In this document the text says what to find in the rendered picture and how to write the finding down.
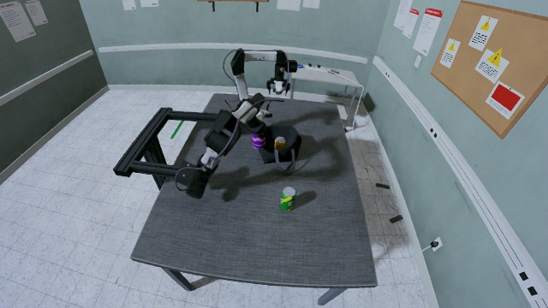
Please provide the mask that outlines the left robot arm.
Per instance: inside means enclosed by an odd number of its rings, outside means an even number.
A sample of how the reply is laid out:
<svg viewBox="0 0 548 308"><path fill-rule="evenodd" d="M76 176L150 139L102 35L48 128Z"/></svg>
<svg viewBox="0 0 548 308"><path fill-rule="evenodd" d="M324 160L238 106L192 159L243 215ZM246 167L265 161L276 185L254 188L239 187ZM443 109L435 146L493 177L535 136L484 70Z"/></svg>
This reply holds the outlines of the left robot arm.
<svg viewBox="0 0 548 308"><path fill-rule="evenodd" d="M238 54L238 53L239 54ZM238 56L237 56L237 55ZM247 91L247 84L245 81L244 62L249 61L270 61L276 62L275 73L283 74L284 70L288 73L288 61L285 54L280 51L266 51L266 50L237 50L230 66L232 67L233 75L235 76L235 82L240 96L240 101L245 98L249 98ZM289 60L289 73L297 72L297 61Z"/></svg>

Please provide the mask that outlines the purple drink can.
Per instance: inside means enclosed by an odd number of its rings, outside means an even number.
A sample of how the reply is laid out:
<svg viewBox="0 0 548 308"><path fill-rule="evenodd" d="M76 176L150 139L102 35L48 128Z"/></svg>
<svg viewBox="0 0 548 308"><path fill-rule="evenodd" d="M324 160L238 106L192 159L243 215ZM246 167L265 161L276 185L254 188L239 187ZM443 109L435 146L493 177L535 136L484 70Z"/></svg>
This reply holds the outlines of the purple drink can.
<svg viewBox="0 0 548 308"><path fill-rule="evenodd" d="M262 139L253 133L253 147L260 149L265 146L265 138Z"/></svg>

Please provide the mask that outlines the black tote bag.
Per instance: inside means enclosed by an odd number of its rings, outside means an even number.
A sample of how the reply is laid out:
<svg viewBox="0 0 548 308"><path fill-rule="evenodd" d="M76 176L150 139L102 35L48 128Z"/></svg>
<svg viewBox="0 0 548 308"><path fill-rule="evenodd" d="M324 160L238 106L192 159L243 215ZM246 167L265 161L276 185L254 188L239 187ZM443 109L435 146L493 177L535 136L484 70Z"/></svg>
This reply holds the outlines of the black tote bag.
<svg viewBox="0 0 548 308"><path fill-rule="evenodd" d="M278 151L271 147L268 147L268 145L275 144L275 139L277 137L284 137L286 143L289 143L292 150ZM284 175L289 175L295 168L295 159L298 156L300 146L301 136L298 134L294 127L270 126L267 128L265 134L265 146L259 149L259 153L262 156L264 163L276 162L278 170ZM288 170L281 169L279 166L279 161L289 159L292 159L293 167Z"/></svg>

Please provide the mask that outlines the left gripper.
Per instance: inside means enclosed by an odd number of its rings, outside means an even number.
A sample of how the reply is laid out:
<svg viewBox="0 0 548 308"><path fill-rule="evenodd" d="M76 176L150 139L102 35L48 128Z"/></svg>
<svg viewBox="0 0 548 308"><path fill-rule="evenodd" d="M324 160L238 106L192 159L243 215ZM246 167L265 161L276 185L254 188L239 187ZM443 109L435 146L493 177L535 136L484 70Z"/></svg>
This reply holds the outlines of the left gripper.
<svg viewBox="0 0 548 308"><path fill-rule="evenodd" d="M287 80L286 79L283 80L283 78L284 78L284 73L280 75L275 73L274 78L271 78L271 80L267 81L266 87L269 91L269 94L271 94L271 84L276 84L276 92L280 92L282 90L282 87L286 87ZM289 89L290 89L290 83L287 84L285 96L287 92L289 91Z"/></svg>

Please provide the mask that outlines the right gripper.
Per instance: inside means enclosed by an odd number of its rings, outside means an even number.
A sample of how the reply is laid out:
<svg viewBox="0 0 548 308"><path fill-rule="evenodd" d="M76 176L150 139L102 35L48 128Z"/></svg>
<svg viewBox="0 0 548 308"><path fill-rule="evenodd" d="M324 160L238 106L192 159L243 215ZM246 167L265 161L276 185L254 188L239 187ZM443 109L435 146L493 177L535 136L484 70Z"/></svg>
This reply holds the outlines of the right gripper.
<svg viewBox="0 0 548 308"><path fill-rule="evenodd" d="M262 118L268 114L270 114L270 112L266 110L260 110L260 112L253 120L246 121L246 125L248 126L247 130L254 133L256 136L264 139L268 127L265 125ZM262 133L264 133L264 136L261 135Z"/></svg>

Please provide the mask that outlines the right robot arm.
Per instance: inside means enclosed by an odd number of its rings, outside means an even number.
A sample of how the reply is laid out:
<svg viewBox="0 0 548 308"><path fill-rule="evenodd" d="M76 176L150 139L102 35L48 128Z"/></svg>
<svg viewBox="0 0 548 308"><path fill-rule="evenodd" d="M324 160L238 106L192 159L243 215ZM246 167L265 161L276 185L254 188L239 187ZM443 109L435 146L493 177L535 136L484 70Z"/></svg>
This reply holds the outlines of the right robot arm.
<svg viewBox="0 0 548 308"><path fill-rule="evenodd" d="M217 119L215 124L212 126L208 134L205 136L204 141L206 142L205 146L207 147L206 154L202 154L197 161L195 167L202 167L207 164L207 160L209 157L214 158L217 157L217 155L223 150L223 148L227 145L229 142L236 124L239 120L239 118L248 110L250 109L253 104L257 103L260 100L265 99L265 96L263 96L261 93L256 93L251 99L250 98L243 98L239 103L239 108L236 112L230 113L229 111L225 110L220 117ZM252 101L253 100L253 101ZM229 153L230 149L234 146L234 144L237 142L237 140L242 136L242 134L247 129L246 121L251 121L255 118L255 116L260 112L260 108L263 105L265 101L260 102L256 105L254 105L240 120L240 123L236 129L234 138L229 143L226 150L219 156L222 155L226 157L226 155ZM253 119L252 119L253 118ZM225 127L228 129L232 134L229 136L226 133L222 131L222 128ZM220 132L221 131L221 132ZM215 160L209 161L208 165L205 166L203 169L196 169L194 171L193 178L189 184L188 187L188 193L191 193L197 197L201 197L202 193L204 192L206 182L208 178L210 179L215 170L217 169L218 165L217 163L220 162L219 157ZM216 161L216 162L215 162ZM214 168L217 166L216 168ZM194 184L194 185L193 185ZM201 187L201 189L200 189ZM191 192L192 191L192 192ZM197 194L198 193L198 194Z"/></svg>

